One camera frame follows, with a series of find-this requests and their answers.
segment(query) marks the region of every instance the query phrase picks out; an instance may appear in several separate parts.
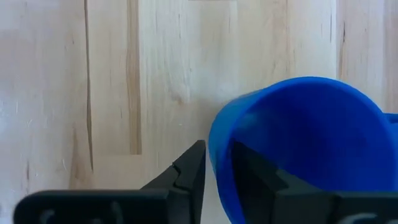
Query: wooden surface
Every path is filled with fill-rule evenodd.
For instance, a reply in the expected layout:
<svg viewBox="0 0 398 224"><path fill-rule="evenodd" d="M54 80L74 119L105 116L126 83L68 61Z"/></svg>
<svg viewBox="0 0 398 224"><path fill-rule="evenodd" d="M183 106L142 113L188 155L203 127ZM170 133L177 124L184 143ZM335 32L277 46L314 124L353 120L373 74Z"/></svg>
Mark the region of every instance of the wooden surface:
<svg viewBox="0 0 398 224"><path fill-rule="evenodd" d="M395 0L0 0L0 222L42 189L135 189L243 93L338 78L398 113ZM228 223L208 161L203 223Z"/></svg>

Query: blue cup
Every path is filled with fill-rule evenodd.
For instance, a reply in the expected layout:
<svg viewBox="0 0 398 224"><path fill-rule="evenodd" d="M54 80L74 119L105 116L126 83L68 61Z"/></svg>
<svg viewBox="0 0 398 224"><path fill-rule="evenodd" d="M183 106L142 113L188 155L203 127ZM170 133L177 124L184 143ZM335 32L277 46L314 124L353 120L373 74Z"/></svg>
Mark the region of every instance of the blue cup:
<svg viewBox="0 0 398 224"><path fill-rule="evenodd" d="M300 77L243 95L216 116L209 152L232 223L244 223L230 156L235 139L323 190L395 191L398 116L342 82Z"/></svg>

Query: blue plastic cup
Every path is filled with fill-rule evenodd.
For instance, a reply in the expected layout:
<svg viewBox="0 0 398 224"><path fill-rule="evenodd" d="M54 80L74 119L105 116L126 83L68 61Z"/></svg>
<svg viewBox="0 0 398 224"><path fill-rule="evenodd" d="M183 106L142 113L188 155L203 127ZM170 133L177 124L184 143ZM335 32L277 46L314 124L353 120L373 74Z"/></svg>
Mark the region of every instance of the blue plastic cup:
<svg viewBox="0 0 398 224"><path fill-rule="evenodd" d="M218 192L233 223L244 223L229 144L232 139L323 190L395 191L398 116L384 114L342 82L301 77L228 103L209 136Z"/></svg>

